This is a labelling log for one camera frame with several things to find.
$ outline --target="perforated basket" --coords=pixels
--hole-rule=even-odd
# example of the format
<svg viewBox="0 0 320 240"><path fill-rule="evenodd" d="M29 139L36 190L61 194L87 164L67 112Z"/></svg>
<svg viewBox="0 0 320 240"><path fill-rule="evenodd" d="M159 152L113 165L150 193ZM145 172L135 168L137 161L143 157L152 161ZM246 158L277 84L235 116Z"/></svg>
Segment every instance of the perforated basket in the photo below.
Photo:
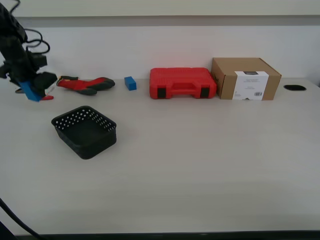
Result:
<svg viewBox="0 0 320 240"><path fill-rule="evenodd" d="M117 124L90 106L81 106L51 121L59 137L82 159L116 143Z"/></svg>

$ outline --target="wire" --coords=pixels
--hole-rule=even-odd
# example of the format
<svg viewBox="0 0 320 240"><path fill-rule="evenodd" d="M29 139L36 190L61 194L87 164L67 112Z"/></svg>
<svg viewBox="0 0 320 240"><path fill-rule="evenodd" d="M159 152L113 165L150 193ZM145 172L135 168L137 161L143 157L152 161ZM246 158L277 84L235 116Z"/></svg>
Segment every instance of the wire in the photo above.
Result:
<svg viewBox="0 0 320 240"><path fill-rule="evenodd" d="M10 13L12 14L14 12L14 10L16 10L17 7L19 7L20 5L20 0L15 0L17 3L13 6L13 8L10 10Z"/></svg>
<svg viewBox="0 0 320 240"><path fill-rule="evenodd" d="M37 34L39 34L39 35L40 35L40 39L41 39L41 41L43 41L43 40L44 40L44 37L42 36L41 32L39 32L39 31L37 31L37 30L34 30L34 29L30 29L30 28L25 28L24 30L25 30L25 31L30 31L30 32L37 33ZM33 45L33 46L29 46L29 47L30 47L30 48L38 47L38 46L41 44L41 41L39 41L39 43L38 43L38 44Z"/></svg>
<svg viewBox="0 0 320 240"><path fill-rule="evenodd" d="M11 14L16 10L17 7L19 7L19 5L20 5L20 3L21 3L20 0L15 0L15 1L16 1L17 3L16 3L16 5L14 5L14 7L10 10L10 13L11 13ZM37 42L36 45L28 45L28 46L26 46L26 50L27 50L27 51L29 50L29 48L36 48L36 47L40 46L40 44L45 44L45 45L47 46L47 50L46 50L46 51L43 51L43 52L33 52L33 54L46 54L46 53L48 53L48 52L50 51L50 45L49 45L49 43L47 43L47 42L44 40L44 37L42 36L41 32L39 32L39 31L37 31L37 30L34 30L34 29L30 29L30 28L25 28L24 30L25 30L25 31L29 31L29 32L37 33L37 34L39 34L39 36L40 36L40 39L33 39L33 40L31 40L31 41L26 41L27 44L31 44L31 43L36 43L36 42Z"/></svg>
<svg viewBox="0 0 320 240"><path fill-rule="evenodd" d="M25 225L11 210L10 208L5 204L5 202L0 198L0 207L5 211L6 214L8 214L8 216L10 218L12 218L12 220L14 220L21 228L23 228L24 230L26 230L28 233L30 233L32 236L34 236L36 239L38 240L47 240L45 237L40 236L38 233L36 233L35 231L33 231L30 227L28 227L27 225Z"/></svg>
<svg viewBox="0 0 320 240"><path fill-rule="evenodd" d="M33 54L46 54L48 52L50 52L50 45L49 43L47 43L45 40L41 40L41 39L34 39L34 40L31 40L31 41L28 41L27 43L31 44L31 43L35 43L35 42L39 42L40 44L45 44L47 46L47 50L45 51L42 51L42 52L32 52ZM29 48L32 48L33 46L26 46L26 51L29 51Z"/></svg>

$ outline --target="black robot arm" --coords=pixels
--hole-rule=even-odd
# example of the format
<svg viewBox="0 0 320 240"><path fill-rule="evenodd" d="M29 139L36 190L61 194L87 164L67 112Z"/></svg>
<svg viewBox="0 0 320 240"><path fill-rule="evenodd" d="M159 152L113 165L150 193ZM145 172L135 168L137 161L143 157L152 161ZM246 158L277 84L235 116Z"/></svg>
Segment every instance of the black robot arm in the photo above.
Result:
<svg viewBox="0 0 320 240"><path fill-rule="evenodd" d="M29 99L38 101L45 96L45 89L57 80L57 76L50 72L37 73L47 65L47 58L41 53L23 48L24 43L31 42L47 44L42 38L28 41L25 29L0 3L0 52L5 59L4 65L0 67L0 78L10 77L10 82L28 88L25 93Z"/></svg>

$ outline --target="blue block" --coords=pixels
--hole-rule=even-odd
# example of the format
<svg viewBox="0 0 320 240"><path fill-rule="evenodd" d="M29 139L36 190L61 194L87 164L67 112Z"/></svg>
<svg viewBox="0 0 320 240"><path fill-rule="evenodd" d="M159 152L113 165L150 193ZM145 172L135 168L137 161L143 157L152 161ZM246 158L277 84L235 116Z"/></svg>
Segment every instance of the blue block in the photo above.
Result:
<svg viewBox="0 0 320 240"><path fill-rule="evenodd" d="M31 90L31 83L29 81L19 82L19 85L29 100L39 102L42 99L42 96L39 96Z"/></svg>
<svg viewBox="0 0 320 240"><path fill-rule="evenodd" d="M124 82L129 91L137 90L137 83L132 76L125 77Z"/></svg>

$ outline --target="red plastic case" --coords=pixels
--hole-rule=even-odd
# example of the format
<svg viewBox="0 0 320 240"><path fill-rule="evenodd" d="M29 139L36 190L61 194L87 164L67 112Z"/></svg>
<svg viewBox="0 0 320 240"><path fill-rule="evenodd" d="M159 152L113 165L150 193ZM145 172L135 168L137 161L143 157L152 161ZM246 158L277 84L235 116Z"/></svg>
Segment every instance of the red plastic case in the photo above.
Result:
<svg viewBox="0 0 320 240"><path fill-rule="evenodd" d="M154 68L150 73L150 97L153 99L170 99L173 95L210 99L216 91L217 84L203 67Z"/></svg>

